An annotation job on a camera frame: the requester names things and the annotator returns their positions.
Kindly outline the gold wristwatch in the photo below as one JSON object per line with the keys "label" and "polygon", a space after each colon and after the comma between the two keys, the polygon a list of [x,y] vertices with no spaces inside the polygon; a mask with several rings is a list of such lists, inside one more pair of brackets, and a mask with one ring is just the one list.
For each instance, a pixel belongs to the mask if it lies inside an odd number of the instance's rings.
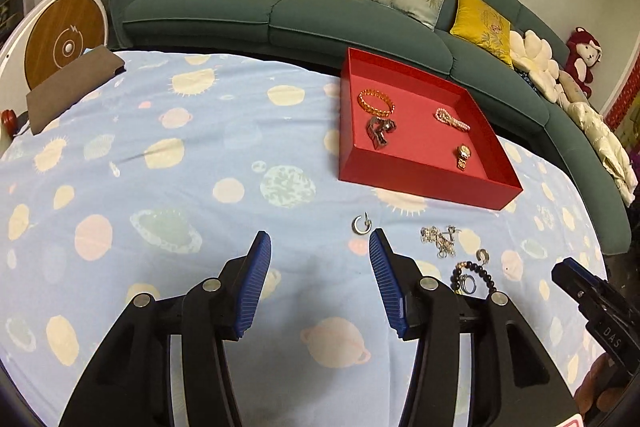
{"label": "gold wristwatch", "polygon": [[472,156],[472,150],[465,144],[461,144],[456,150],[457,168],[465,170]]}

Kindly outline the silver wristwatch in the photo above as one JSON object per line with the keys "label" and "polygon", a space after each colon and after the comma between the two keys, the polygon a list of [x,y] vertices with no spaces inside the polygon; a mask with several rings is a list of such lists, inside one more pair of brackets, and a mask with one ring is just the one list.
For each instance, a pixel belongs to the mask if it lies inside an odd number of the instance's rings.
{"label": "silver wristwatch", "polygon": [[387,135],[397,129],[396,122],[390,118],[371,117],[367,122],[366,130],[375,150],[382,150],[388,144]]}

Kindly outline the gold chain bangle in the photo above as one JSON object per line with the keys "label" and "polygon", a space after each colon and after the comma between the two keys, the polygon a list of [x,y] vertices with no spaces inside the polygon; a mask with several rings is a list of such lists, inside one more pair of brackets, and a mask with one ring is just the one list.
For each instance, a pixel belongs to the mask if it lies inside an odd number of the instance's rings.
{"label": "gold chain bangle", "polygon": [[366,113],[388,118],[396,109],[394,101],[384,92],[376,89],[363,89],[357,95],[357,103]]}

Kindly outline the cream satin blanket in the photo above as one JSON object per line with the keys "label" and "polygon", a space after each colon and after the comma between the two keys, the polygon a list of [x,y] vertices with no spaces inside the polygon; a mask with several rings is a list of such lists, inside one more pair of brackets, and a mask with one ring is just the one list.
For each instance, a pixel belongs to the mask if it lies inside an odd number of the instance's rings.
{"label": "cream satin blanket", "polygon": [[573,102],[568,104],[565,110],[585,133],[602,166],[612,176],[623,203],[629,207],[636,198],[634,191],[639,181],[622,143],[605,124],[601,115],[587,103]]}

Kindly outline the planet print blue tablecloth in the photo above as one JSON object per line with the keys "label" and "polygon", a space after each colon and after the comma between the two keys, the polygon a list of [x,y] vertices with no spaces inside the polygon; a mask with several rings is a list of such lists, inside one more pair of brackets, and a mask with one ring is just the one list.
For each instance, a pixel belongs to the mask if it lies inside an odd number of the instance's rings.
{"label": "planet print blue tablecloth", "polygon": [[[565,257],[602,273],[600,245],[548,161],[503,143],[523,192],[500,211],[344,183],[337,78],[226,54],[122,58],[122,75],[1,159],[1,360],[45,424],[134,295],[186,293],[258,231],[265,288],[226,349],[244,425],[397,424],[416,348],[388,325],[365,228],[442,281],[485,249],[571,388],[600,355],[551,280]],[[422,241],[428,227],[456,228],[454,258]]]}

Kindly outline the red shallow box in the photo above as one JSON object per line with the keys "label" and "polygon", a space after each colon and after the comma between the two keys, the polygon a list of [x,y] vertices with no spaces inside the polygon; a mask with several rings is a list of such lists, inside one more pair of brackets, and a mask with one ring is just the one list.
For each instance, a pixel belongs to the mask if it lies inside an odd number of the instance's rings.
{"label": "red shallow box", "polygon": [[[363,89],[386,93],[397,129],[375,150]],[[465,170],[456,150],[472,150]],[[465,89],[421,69],[350,48],[343,65],[338,179],[385,190],[501,210],[523,192],[506,152]]]}

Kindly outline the beige small cushion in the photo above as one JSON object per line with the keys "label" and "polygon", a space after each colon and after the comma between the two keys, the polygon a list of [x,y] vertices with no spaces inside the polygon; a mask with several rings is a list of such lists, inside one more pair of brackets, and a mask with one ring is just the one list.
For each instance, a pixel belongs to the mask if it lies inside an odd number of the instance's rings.
{"label": "beige small cushion", "polygon": [[584,91],[580,89],[579,84],[571,75],[568,75],[567,72],[560,70],[558,81],[570,103],[588,102],[588,98],[585,96]]}

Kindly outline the red monkey plush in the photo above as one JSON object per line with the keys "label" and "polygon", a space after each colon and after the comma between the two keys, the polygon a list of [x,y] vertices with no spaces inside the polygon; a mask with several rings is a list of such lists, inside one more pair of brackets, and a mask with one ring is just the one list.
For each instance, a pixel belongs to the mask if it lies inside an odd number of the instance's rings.
{"label": "red monkey plush", "polygon": [[566,43],[570,50],[564,70],[572,77],[586,98],[590,98],[593,82],[591,69],[602,58],[602,46],[599,41],[583,27],[576,27]]}

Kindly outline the white flower cushion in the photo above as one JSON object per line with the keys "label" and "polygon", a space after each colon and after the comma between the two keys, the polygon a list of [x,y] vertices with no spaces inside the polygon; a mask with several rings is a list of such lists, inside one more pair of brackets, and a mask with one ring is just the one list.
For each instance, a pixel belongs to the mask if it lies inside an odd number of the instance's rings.
{"label": "white flower cushion", "polygon": [[515,68],[526,72],[529,80],[551,103],[559,100],[561,86],[558,83],[560,68],[553,60],[548,41],[529,29],[520,35],[510,31],[510,57]]}

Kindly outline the brown cloth pad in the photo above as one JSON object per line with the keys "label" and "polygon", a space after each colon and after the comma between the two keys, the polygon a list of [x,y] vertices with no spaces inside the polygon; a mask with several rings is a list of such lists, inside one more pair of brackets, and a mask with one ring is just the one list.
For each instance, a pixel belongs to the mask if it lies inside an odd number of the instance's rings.
{"label": "brown cloth pad", "polygon": [[60,117],[92,91],[125,70],[125,61],[105,46],[82,54],[26,95],[32,134]]}

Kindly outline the yellow cushion right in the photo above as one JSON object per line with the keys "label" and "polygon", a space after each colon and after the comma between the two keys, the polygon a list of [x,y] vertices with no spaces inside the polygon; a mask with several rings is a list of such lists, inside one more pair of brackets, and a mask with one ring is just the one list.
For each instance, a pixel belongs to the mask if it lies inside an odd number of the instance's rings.
{"label": "yellow cushion right", "polygon": [[449,33],[513,68],[511,23],[483,0],[457,0],[456,18]]}

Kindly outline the green sectional sofa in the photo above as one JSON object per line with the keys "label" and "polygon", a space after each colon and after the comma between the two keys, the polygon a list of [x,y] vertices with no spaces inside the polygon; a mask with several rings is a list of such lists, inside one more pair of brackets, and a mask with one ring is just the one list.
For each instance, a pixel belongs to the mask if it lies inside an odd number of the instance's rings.
{"label": "green sectional sofa", "polygon": [[[457,0],[434,27],[371,0],[102,0],[114,50],[207,50],[277,56],[340,68],[350,48],[424,69],[468,90],[489,122],[562,169],[574,182],[601,251],[628,251],[626,207],[585,135],[498,58],[451,35]],[[516,31],[567,45],[518,0],[483,0]]]}

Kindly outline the white exercise machine wood disc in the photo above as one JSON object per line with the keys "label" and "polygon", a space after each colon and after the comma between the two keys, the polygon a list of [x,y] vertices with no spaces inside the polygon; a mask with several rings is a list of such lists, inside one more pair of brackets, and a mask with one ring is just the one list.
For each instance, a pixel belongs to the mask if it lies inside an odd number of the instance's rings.
{"label": "white exercise machine wood disc", "polygon": [[26,95],[107,40],[107,15],[101,0],[42,0],[3,43],[2,98]]}

